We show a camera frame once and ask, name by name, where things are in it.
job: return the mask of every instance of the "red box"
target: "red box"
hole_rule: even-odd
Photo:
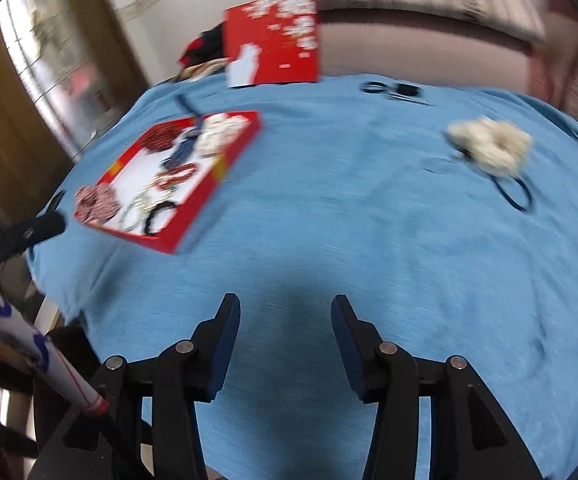
[[[243,116],[248,119],[248,125],[236,137],[236,139],[227,146],[221,153],[205,159],[210,162],[210,168],[204,173],[204,176],[192,178],[190,183],[195,184],[184,202],[181,202],[176,208],[175,215],[169,223],[155,236],[137,235],[127,233],[113,228],[108,228],[103,225],[96,225],[93,223],[85,223],[86,226],[93,229],[104,231],[118,238],[123,238],[131,242],[135,242],[142,246],[161,251],[163,253],[172,254],[178,242],[188,229],[189,225],[194,221],[195,216],[200,212],[202,206],[207,202],[211,193],[218,187],[224,176],[229,171],[231,165],[240,156],[240,153],[246,148],[251,140],[258,134],[260,130],[259,114],[256,111],[246,112],[226,112],[229,117]],[[177,119],[174,121],[166,121],[166,123],[175,123],[186,128],[194,125],[193,118]],[[124,152],[118,160],[116,160],[107,172],[98,181],[98,184],[111,184],[120,175],[120,172],[129,165],[131,160],[142,150],[140,139],[136,140],[131,147]]]
[[[317,82],[316,0],[256,0],[227,9],[227,86]]]

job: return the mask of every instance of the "black hair clip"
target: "black hair clip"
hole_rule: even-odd
[[[155,236],[156,234],[151,231],[151,222],[153,219],[160,211],[164,211],[166,209],[175,209],[176,207],[178,207],[178,204],[171,202],[171,200],[165,200],[164,202],[160,202],[157,206],[155,206],[150,211],[147,219],[144,221],[144,234],[146,236]]]

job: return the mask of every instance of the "black device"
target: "black device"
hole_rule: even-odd
[[[362,480],[414,480],[419,397],[431,397],[432,480],[542,480],[529,450],[484,381],[461,356],[412,357],[358,320],[346,296],[331,324],[351,388],[378,415]]]
[[[67,225],[57,211],[63,197],[64,191],[58,192],[41,216],[12,226],[0,226],[0,263],[64,232]]]
[[[466,359],[452,356],[439,363],[412,357],[358,320],[345,296],[333,300],[331,323],[352,389],[362,402],[378,403],[362,480],[414,480],[421,396],[432,401],[432,480],[542,480],[519,434]],[[211,402],[222,389],[239,324],[240,302],[227,294],[215,318],[200,323],[191,339],[144,361],[110,357],[93,377],[133,458],[141,442],[153,445],[157,480],[207,479],[194,402]],[[141,421],[144,397],[153,398],[152,427]],[[91,418],[71,408],[29,479],[152,478],[131,468],[119,451]]]
[[[407,85],[399,83],[395,87],[396,94],[406,97],[418,97],[420,95],[420,87],[415,85]]]

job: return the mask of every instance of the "open red box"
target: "open red box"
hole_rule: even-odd
[[[146,236],[142,234],[133,234],[130,232],[121,231],[119,228],[109,227],[108,225],[113,225],[117,222],[117,219],[112,219],[105,225],[95,224],[92,222],[87,222],[85,225],[88,227],[104,231],[105,233],[111,234],[118,238],[123,238],[131,242],[143,245],[145,247],[161,251],[163,253],[172,254],[178,242],[181,240],[182,236],[188,229],[189,225],[194,221],[195,216],[200,212],[202,206],[207,202],[213,190],[215,190],[220,182],[224,179],[224,176],[229,171],[231,165],[240,156],[240,153],[248,146],[249,142],[258,134],[260,130],[260,119],[259,114],[256,111],[246,111],[246,112],[226,112],[229,117],[233,116],[243,116],[248,119],[248,124],[240,132],[233,142],[224,148],[221,153],[214,155],[212,157],[201,158],[194,154],[189,159],[189,162],[198,162],[200,165],[200,170],[195,176],[183,184],[184,190],[184,200],[182,200],[175,210],[175,213],[168,221],[168,223],[156,233],[155,236]],[[166,121],[166,123],[174,123],[179,125],[181,128],[187,128],[194,125],[193,118],[177,119],[173,121]],[[122,178],[123,174],[129,171],[131,165],[138,162],[138,159],[145,161],[145,167],[147,166],[147,158],[151,158],[149,165],[158,165],[159,161],[164,160],[169,155],[169,151],[160,152],[147,155],[146,150],[140,145],[140,139],[136,140],[131,147],[126,150],[118,160],[116,160],[108,171],[102,176],[98,181],[98,184],[115,184],[118,183],[119,179]],[[136,168],[131,168],[131,171],[136,174]],[[144,177],[142,184],[146,184],[149,181],[148,175]],[[123,210],[128,206],[126,202],[120,200],[122,203],[122,209],[116,215],[116,218],[122,215]]]

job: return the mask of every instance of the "black strap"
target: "black strap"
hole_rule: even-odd
[[[500,186],[500,182],[498,180],[498,177],[493,176],[491,174],[489,176],[491,177],[491,180],[498,188],[498,191],[500,192],[500,194],[504,197],[504,199],[509,204],[511,204],[512,207],[514,207],[518,211],[522,211],[523,213],[528,213],[528,212],[533,211],[533,195],[531,194],[529,187],[526,185],[526,183],[521,178],[518,178],[516,176],[512,177],[512,179],[514,179],[520,185],[520,187],[524,191],[524,194],[527,197],[527,205],[526,206],[521,206],[520,204],[518,204],[513,198],[511,198],[507,194],[507,192],[504,189],[502,189],[502,186]]]
[[[165,200],[164,202],[160,202],[157,206],[155,206],[149,213],[149,216],[147,216],[147,219],[144,221],[144,234],[147,236],[155,236],[155,233],[151,232],[152,220],[160,211],[164,211],[165,209],[175,209],[176,207],[178,207],[178,204],[171,202],[171,200]]]

